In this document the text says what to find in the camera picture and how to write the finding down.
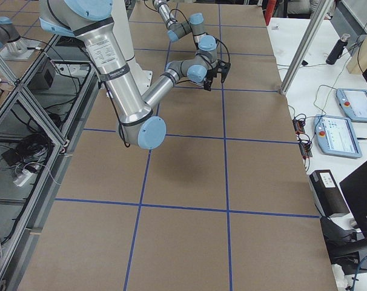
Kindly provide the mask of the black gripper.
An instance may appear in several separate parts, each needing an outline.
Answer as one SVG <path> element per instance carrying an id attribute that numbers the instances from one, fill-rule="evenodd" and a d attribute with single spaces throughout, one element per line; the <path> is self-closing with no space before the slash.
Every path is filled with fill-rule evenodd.
<path id="1" fill-rule="evenodd" d="M 204 90 L 211 91 L 213 79 L 217 77 L 217 71 L 218 71 L 217 67 L 207 70 L 207 74 L 205 75 L 204 80 L 203 80 Z"/>

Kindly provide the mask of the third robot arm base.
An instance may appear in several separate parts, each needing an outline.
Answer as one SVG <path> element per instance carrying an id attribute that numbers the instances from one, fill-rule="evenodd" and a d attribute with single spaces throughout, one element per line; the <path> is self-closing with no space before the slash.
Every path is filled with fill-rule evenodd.
<path id="1" fill-rule="evenodd" d="M 0 55 L 8 61 L 26 61 L 33 52 L 22 39 L 10 18 L 0 16 Z"/>

